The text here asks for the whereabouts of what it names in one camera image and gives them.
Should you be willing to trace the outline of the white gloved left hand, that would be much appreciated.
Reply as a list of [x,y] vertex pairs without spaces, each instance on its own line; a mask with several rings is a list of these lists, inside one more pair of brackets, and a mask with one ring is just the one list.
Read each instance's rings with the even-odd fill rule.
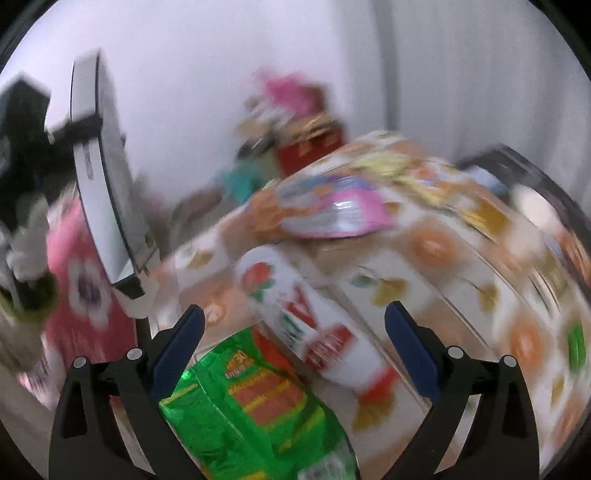
[[48,267],[47,235],[48,202],[43,195],[29,196],[21,206],[27,207],[19,225],[10,230],[1,222],[1,288],[15,295],[15,281],[41,278]]

